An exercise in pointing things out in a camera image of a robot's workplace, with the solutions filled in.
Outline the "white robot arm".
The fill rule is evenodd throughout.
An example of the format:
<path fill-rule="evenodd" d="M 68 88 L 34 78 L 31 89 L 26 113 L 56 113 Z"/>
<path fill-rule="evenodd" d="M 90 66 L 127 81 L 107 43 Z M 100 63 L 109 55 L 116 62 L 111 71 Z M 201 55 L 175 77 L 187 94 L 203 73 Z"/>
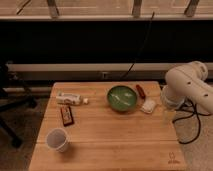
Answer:
<path fill-rule="evenodd" d="M 213 114 L 213 87 L 205 83 L 207 66 L 193 61 L 170 69 L 165 74 L 166 85 L 161 91 L 161 101 L 169 109 L 179 108 L 186 98 Z"/>

